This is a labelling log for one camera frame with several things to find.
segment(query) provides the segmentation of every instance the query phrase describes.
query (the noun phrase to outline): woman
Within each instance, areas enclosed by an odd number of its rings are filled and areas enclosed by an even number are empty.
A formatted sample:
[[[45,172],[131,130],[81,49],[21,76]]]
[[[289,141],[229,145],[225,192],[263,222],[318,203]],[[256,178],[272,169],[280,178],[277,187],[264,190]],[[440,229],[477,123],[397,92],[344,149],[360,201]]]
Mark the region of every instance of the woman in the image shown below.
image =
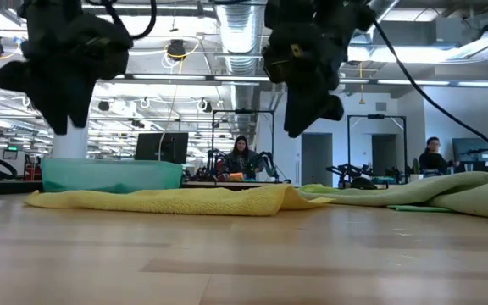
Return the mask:
[[[246,137],[239,136],[236,138],[233,151],[224,161],[222,171],[225,174],[243,173],[246,179],[255,179],[255,174],[263,171],[264,168],[264,161],[259,160],[257,155],[248,148]]]
[[[440,174],[447,174],[447,168],[453,166],[453,161],[447,162],[440,155],[440,139],[433,136],[427,140],[427,148],[419,156],[421,170],[435,170]]]

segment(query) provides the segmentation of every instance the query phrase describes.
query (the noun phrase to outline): black monitor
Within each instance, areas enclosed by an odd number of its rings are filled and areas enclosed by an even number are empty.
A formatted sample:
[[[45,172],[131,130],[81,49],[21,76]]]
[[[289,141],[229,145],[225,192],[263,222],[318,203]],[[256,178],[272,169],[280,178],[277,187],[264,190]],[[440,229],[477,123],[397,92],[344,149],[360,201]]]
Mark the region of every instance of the black monitor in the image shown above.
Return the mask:
[[[480,138],[453,139],[453,157],[460,162],[488,162],[488,144]]]
[[[139,134],[136,142],[135,160],[158,160],[159,142],[162,133]],[[187,140],[189,134],[166,133],[161,143],[161,161],[184,164],[187,157]]]

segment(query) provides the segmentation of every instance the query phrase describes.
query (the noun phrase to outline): teal bin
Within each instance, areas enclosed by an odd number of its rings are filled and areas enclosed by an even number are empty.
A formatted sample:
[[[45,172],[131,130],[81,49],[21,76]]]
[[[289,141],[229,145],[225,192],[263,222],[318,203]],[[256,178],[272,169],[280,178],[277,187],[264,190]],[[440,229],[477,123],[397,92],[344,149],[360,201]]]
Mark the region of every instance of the teal bin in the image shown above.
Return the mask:
[[[182,166],[161,161],[44,158],[44,191],[105,191],[127,194],[180,188]]]

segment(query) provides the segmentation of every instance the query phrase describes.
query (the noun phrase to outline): white pillar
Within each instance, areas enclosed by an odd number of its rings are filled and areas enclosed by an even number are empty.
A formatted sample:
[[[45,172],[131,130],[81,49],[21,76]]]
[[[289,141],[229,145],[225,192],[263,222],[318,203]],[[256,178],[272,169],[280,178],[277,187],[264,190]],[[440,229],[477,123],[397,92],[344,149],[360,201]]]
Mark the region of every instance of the white pillar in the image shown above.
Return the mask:
[[[55,135],[53,139],[53,158],[86,158],[88,154],[88,124],[86,128],[76,128],[67,118],[67,135]]]

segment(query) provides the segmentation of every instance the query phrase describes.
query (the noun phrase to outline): doorway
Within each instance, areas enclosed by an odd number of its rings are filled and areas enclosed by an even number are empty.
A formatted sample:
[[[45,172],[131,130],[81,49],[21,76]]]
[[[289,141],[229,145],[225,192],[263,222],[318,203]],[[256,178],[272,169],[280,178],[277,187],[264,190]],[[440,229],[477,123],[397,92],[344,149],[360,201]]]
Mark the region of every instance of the doorway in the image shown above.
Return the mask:
[[[397,166],[397,135],[372,135],[372,171],[385,175],[386,169]]]
[[[325,170],[332,165],[332,134],[305,133],[301,140],[302,185],[332,186],[332,173]]]

